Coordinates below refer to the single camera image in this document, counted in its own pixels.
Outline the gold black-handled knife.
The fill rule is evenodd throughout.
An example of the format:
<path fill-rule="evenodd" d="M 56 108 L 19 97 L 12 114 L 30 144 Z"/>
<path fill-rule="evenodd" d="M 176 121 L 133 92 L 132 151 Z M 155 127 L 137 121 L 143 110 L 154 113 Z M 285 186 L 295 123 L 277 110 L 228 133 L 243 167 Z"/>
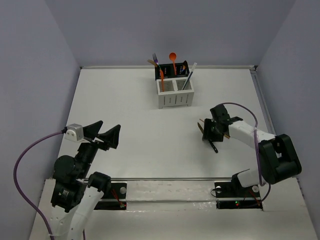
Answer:
<path fill-rule="evenodd" d="M 201 133 L 204 135 L 204 129 L 203 129 L 203 127 L 201 126 L 201 124 L 199 122 L 197 123 L 197 126 L 198 126 L 199 130 L 201 131 Z M 219 152 L 218 149 L 216 148 L 216 146 L 214 145 L 214 143 L 211 140 L 207 139 L 206 141 L 210 144 L 210 146 L 215 151 L 215 153 Z"/>

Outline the orange wooden chopstick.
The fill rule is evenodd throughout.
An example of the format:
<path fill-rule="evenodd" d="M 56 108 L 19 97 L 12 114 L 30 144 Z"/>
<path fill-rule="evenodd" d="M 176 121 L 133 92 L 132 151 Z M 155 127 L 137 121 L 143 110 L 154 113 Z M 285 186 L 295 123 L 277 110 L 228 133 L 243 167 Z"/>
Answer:
<path fill-rule="evenodd" d="M 197 126 L 198 126 L 198 128 L 199 128 L 199 130 L 201 131 L 201 133 L 202 134 L 204 134 L 204 128 L 202 127 L 202 125 L 199 123 L 199 122 L 197 122 Z M 224 135 L 224 137 L 225 138 L 227 138 L 227 139 L 230 139 L 230 136 L 228 136 L 228 135 Z"/>

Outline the dark blue chopstick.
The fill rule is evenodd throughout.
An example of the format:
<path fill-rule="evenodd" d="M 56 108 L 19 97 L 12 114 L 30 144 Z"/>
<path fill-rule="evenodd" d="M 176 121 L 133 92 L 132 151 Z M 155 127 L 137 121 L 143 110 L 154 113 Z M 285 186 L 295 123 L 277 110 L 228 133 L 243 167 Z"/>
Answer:
<path fill-rule="evenodd" d="M 182 90 L 185 90 L 185 89 L 186 89 L 187 85 L 188 85 L 189 82 L 190 82 L 190 79 L 191 79 L 191 76 L 192 76 L 192 75 L 193 75 L 193 71 L 190 72 L 190 74 L 188 75 L 188 78 L 187 78 L 187 80 L 185 81 L 185 83 L 184 83 L 184 85 L 183 85 L 183 87 L 182 87 Z"/>

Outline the orange plastic knife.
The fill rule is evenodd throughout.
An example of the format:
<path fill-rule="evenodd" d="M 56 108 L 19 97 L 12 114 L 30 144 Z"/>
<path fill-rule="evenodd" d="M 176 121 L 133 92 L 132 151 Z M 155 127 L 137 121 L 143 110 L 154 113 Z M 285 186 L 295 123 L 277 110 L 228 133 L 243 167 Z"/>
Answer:
<path fill-rule="evenodd" d="M 164 92 L 165 91 L 164 73 L 163 73 L 162 69 L 160 69 L 160 77 L 161 77 L 161 91 Z"/>

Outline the orange plastic spoon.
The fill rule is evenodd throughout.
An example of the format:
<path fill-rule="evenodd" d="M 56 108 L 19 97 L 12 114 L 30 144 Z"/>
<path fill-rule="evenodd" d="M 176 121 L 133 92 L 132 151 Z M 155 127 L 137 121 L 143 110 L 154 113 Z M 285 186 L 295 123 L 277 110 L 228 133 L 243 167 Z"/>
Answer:
<path fill-rule="evenodd" d="M 176 58 L 177 58 L 177 55 L 175 52 L 171 52 L 169 54 L 169 59 L 172 61 L 173 71 L 174 71 L 175 75 L 177 75 L 177 70 L 176 70 L 176 65 L 175 65 Z"/>

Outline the gold metal fork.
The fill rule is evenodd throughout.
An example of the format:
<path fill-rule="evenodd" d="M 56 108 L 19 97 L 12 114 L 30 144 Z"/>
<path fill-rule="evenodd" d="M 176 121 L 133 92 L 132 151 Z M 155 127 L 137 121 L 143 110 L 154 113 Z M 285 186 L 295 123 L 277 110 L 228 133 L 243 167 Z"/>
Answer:
<path fill-rule="evenodd" d="M 147 62 L 150 63 L 150 64 L 152 64 L 155 68 L 158 67 L 158 64 L 155 63 L 155 62 L 154 62 L 153 60 L 151 60 L 151 59 L 148 59 Z"/>

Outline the iridescent metal fork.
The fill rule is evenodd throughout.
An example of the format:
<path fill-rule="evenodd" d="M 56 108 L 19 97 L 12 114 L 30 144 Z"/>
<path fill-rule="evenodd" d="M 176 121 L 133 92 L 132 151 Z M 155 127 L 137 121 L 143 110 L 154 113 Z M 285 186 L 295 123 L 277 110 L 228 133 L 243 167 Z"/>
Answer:
<path fill-rule="evenodd" d="M 152 58 L 153 58 L 153 61 L 156 63 L 157 67 L 159 68 L 159 70 L 161 70 L 161 67 L 160 67 L 160 64 L 159 64 L 159 61 L 158 61 L 156 53 L 152 54 Z"/>

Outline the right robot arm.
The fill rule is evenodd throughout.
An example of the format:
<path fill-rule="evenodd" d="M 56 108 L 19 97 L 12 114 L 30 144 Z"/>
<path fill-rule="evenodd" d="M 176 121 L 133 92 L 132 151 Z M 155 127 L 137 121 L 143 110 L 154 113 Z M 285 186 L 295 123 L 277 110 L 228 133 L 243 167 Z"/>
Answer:
<path fill-rule="evenodd" d="M 231 117 L 226 103 L 210 109 L 211 118 L 204 120 L 202 139 L 223 142 L 226 136 L 236 139 L 254 149 L 256 167 L 235 173 L 230 188 L 235 196 L 242 196 L 250 187 L 271 187 L 302 172 L 302 165 L 291 138 L 287 134 L 275 135 L 258 128 L 258 119 L 250 110 L 254 125 L 241 117 Z"/>

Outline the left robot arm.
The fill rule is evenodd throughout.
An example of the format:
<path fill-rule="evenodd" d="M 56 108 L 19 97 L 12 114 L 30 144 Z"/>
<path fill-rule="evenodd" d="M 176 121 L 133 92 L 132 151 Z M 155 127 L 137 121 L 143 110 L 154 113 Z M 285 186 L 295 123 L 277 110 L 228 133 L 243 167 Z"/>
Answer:
<path fill-rule="evenodd" d="M 62 155 L 53 166 L 49 226 L 55 240 L 79 240 L 99 200 L 110 194 L 110 176 L 88 174 L 98 150 L 116 149 L 119 144 L 121 125 L 100 133 L 102 125 L 101 120 L 87 126 L 74 123 L 62 130 L 67 140 L 80 145 L 75 156 Z"/>

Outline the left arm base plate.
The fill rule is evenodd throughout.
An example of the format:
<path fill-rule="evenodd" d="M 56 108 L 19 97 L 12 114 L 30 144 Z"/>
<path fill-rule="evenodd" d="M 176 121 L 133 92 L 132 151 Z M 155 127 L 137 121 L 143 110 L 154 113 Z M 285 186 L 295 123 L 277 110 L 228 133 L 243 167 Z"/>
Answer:
<path fill-rule="evenodd" d="M 105 193 L 95 206 L 95 210 L 125 211 L 127 209 L 127 183 L 111 182 L 111 189 Z"/>

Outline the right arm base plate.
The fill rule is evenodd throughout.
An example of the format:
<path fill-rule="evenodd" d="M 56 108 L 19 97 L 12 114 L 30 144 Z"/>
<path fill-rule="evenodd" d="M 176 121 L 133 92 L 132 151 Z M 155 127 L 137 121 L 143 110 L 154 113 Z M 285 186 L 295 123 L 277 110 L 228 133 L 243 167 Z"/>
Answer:
<path fill-rule="evenodd" d="M 210 194 L 218 210 L 263 209 L 257 185 L 234 190 L 231 182 L 220 181 L 214 183 Z"/>

